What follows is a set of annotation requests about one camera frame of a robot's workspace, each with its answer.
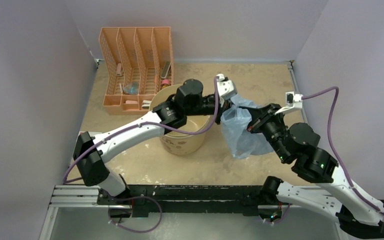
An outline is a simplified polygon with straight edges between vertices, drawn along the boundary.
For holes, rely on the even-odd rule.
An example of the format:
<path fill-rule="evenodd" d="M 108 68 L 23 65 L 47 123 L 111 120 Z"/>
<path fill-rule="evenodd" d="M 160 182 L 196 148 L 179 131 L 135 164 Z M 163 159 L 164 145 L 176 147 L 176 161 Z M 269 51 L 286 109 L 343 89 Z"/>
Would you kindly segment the blue plastic trash bag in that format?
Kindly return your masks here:
<path fill-rule="evenodd" d="M 239 94 L 230 100 L 232 106 L 222 113 L 220 120 L 221 133 L 231 155 L 236 159 L 245 159 L 250 155 L 259 156 L 272 153 L 274 150 L 264 135 L 247 131 L 252 116 L 248 110 L 242 107 L 260 108 L 261 105 L 245 99 Z"/>

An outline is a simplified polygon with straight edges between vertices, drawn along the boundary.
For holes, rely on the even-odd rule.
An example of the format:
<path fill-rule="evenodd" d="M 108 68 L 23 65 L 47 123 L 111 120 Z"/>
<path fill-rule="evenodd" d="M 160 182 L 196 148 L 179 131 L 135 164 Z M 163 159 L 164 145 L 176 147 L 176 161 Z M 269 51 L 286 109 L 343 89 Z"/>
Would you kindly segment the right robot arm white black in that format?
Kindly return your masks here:
<path fill-rule="evenodd" d="M 355 190 L 357 184 L 348 181 L 345 170 L 326 150 L 318 147 L 320 136 L 303 122 L 288 127 L 280 105 L 270 103 L 261 108 L 247 107 L 251 121 L 247 131 L 262 134 L 281 163 L 291 164 L 291 170 L 306 182 L 316 184 L 330 195 L 319 195 L 268 176 L 260 196 L 268 204 L 276 200 L 306 208 L 337 223 L 345 233 L 359 239 L 384 239 L 384 200 L 365 191 Z"/>

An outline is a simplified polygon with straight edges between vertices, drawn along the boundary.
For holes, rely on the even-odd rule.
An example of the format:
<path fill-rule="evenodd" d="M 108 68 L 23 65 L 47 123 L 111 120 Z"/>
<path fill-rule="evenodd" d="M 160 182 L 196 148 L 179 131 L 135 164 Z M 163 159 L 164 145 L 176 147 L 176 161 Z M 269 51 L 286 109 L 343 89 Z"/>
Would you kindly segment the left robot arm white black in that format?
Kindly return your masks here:
<path fill-rule="evenodd" d="M 128 186 L 123 177 L 111 172 L 106 163 L 146 140 L 170 132 L 188 135 L 189 132 L 181 130 L 188 116 L 212 116 L 209 125 L 196 131 L 195 135 L 205 133 L 213 124 L 219 124 L 223 108 L 237 94 L 237 89 L 222 74 L 214 78 L 213 85 L 214 93 L 203 96 L 203 84 L 197 79 L 188 79 L 165 101 L 131 123 L 94 136 L 88 131 L 81 132 L 73 152 L 74 162 L 68 171 L 76 167 L 85 186 L 98 186 L 109 193 L 116 204 L 126 203 L 129 199 Z"/>

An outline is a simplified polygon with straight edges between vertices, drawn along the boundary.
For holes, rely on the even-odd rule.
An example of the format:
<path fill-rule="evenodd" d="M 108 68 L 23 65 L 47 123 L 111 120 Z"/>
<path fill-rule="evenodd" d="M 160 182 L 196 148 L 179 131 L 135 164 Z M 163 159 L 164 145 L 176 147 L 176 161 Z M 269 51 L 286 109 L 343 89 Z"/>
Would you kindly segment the pink cartoon bottle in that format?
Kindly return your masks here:
<path fill-rule="evenodd" d="M 163 79 L 161 81 L 161 89 L 171 86 L 171 81 L 169 79 Z"/>

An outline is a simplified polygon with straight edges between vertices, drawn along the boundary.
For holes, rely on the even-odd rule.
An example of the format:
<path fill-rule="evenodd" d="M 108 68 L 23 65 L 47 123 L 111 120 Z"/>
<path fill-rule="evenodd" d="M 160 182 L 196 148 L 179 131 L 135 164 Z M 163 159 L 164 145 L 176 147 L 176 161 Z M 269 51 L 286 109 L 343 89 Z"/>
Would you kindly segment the grey pen case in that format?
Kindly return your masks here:
<path fill-rule="evenodd" d="M 163 65 L 161 72 L 160 72 L 160 78 L 161 79 L 167 79 L 169 72 L 170 72 L 170 69 L 171 69 L 171 62 L 166 61 Z"/>

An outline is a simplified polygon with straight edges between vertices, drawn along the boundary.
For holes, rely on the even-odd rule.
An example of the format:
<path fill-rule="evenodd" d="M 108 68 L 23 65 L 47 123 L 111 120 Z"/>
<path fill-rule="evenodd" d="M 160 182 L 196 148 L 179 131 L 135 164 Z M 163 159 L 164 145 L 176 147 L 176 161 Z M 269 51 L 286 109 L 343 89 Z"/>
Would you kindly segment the white stapler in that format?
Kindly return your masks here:
<path fill-rule="evenodd" d="M 141 102 L 141 109 L 144 110 L 144 111 L 149 111 L 151 105 L 152 105 L 152 101 L 151 100 L 143 100 Z"/>

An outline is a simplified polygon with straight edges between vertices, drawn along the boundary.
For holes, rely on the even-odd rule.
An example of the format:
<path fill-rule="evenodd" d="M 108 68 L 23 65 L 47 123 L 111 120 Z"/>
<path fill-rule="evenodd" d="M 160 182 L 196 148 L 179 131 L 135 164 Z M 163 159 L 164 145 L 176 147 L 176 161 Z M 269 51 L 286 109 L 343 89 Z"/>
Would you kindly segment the pink eraser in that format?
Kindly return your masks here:
<path fill-rule="evenodd" d="M 134 105 L 137 105 L 137 104 L 138 104 L 138 101 L 136 101 L 136 100 L 126 100 L 126 101 L 124 102 L 124 104 L 134 104 Z"/>

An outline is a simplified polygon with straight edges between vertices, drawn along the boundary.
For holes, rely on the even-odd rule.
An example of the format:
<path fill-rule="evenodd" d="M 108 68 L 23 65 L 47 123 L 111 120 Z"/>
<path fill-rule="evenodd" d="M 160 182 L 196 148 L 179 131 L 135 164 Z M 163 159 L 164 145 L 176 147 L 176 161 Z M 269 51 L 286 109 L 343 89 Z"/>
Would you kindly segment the pink plastic file organizer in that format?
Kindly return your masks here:
<path fill-rule="evenodd" d="M 161 89 L 160 74 L 164 63 L 171 62 L 168 78 L 175 82 L 172 31 L 169 26 L 103 27 L 99 44 L 108 71 L 103 107 L 109 115 L 140 115 L 143 100 L 151 101 Z M 122 76 L 116 76 L 117 64 Z M 125 94 L 123 87 L 138 82 L 139 94 Z M 138 104 L 124 104 L 126 100 Z"/>

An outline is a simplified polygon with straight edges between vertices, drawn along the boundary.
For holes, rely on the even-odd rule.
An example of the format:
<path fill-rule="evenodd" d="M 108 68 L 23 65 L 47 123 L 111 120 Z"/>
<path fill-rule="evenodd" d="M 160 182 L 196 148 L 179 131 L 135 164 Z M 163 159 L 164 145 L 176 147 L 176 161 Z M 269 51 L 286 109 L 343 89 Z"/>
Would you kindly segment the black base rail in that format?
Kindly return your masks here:
<path fill-rule="evenodd" d="M 263 185 L 151 185 L 131 184 L 118 196 L 99 190 L 97 204 L 127 206 L 134 218 L 146 218 L 150 213 L 241 214 L 265 217 L 265 206 L 286 207 L 276 197 L 276 184 Z"/>

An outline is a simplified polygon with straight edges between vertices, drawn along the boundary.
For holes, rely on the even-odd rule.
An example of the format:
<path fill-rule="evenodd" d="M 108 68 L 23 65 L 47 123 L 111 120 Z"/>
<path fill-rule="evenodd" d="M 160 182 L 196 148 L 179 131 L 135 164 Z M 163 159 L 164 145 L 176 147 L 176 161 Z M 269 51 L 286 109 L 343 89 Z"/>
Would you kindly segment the aluminium frame rail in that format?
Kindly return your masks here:
<path fill-rule="evenodd" d="M 56 185 L 39 238 L 92 240 L 110 231 L 108 207 L 97 204 L 98 196 L 98 187 Z"/>

